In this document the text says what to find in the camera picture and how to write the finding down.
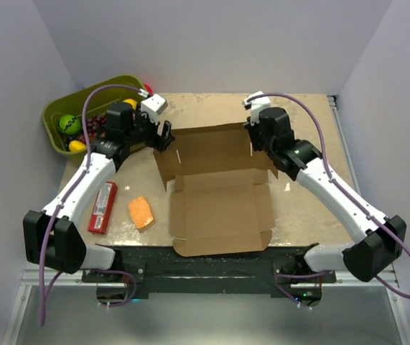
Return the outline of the brown cardboard box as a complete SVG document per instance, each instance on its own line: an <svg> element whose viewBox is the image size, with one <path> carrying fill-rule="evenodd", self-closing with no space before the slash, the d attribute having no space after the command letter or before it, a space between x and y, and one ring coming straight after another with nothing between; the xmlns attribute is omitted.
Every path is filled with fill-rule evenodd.
<svg viewBox="0 0 410 345"><path fill-rule="evenodd" d="M183 257L265 250L275 227L271 160L255 152L242 123L175 129L155 152L162 182L173 182L169 233Z"/></svg>

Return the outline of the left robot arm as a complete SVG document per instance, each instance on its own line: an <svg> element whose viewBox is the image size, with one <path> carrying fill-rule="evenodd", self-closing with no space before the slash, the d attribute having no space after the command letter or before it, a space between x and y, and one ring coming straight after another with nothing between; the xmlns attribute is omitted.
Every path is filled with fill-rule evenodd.
<svg viewBox="0 0 410 345"><path fill-rule="evenodd" d="M28 262L57 271L75 273L98 269L108 282L119 280L124 265L113 249L89 245L77 226L83 212L100 188L119 170L136 144L163 152L174 141L169 121L159 122L167 101L160 95L142 101L137 108L123 101L106 111L106 124L90 146L90 156L59 195L42 208L29 211L23 219L24 245Z"/></svg>

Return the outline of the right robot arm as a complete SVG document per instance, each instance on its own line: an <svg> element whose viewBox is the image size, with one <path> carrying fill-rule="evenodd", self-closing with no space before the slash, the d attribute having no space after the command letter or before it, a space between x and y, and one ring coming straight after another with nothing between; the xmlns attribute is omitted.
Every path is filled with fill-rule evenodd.
<svg viewBox="0 0 410 345"><path fill-rule="evenodd" d="M325 270L348 270L368 282L401 256L406 222L400 216L388 217L366 202L324 162L311 142L295 138L283 108L257 106L245 128L253 149L265 152L277 170L314 195L352 240L311 247L294 266L299 280L311 282Z"/></svg>

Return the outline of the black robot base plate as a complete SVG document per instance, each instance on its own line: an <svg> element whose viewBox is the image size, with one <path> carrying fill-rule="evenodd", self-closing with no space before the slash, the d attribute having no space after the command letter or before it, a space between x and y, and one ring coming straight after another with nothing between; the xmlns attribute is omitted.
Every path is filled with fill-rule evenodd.
<svg viewBox="0 0 410 345"><path fill-rule="evenodd" d="M116 246L108 273L83 272L95 283L101 302L154 293L254 294L283 298L287 293L308 306L317 305L322 284L334 283L328 272L315 277L304 261L308 248L267 247L261 252L182 257L171 247Z"/></svg>

